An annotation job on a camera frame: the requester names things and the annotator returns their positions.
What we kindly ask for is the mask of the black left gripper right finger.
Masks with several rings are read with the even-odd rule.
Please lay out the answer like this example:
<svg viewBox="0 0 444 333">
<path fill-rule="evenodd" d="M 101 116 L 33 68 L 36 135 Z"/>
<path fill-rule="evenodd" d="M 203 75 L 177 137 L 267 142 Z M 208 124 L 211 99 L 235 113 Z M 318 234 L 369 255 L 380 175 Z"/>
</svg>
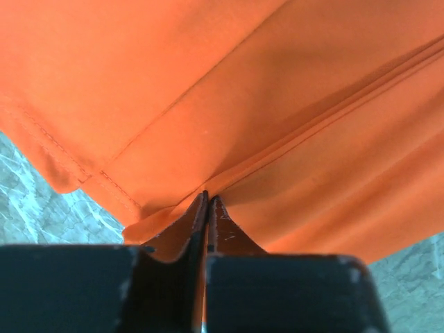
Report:
<svg viewBox="0 0 444 333">
<path fill-rule="evenodd" d="M 389 332 L 367 266 L 349 255 L 272 255 L 229 216 L 209 210 L 208 332 Z"/>
</svg>

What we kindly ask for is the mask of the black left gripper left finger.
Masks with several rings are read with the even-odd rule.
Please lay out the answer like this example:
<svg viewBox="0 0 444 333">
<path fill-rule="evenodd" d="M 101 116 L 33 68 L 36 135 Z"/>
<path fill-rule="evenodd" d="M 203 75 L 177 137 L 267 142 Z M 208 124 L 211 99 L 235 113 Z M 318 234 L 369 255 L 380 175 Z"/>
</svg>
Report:
<svg viewBox="0 0 444 333">
<path fill-rule="evenodd" d="M 2 246 L 1 331 L 199 332 L 208 207 L 139 246 Z"/>
</svg>

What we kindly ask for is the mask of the orange t shirt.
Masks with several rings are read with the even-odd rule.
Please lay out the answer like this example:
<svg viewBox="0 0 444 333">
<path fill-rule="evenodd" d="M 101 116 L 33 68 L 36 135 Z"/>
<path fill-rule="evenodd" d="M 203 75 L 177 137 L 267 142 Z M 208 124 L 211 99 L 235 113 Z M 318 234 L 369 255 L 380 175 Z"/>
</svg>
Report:
<svg viewBox="0 0 444 333">
<path fill-rule="evenodd" d="M 2 1 L 1 130 L 139 246 L 207 192 L 272 255 L 443 229 L 442 1 Z"/>
</svg>

